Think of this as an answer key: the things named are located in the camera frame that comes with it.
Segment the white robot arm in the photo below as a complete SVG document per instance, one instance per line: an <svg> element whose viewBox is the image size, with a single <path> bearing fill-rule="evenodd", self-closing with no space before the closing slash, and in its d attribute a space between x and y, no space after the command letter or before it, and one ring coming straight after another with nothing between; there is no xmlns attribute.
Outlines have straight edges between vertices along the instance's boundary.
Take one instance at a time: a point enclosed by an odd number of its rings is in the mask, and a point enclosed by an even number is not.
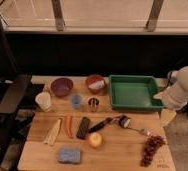
<svg viewBox="0 0 188 171"><path fill-rule="evenodd" d="M163 91L161 123L167 126L176 116L176 111L188 103L188 66L181 68L176 75L176 82Z"/></svg>

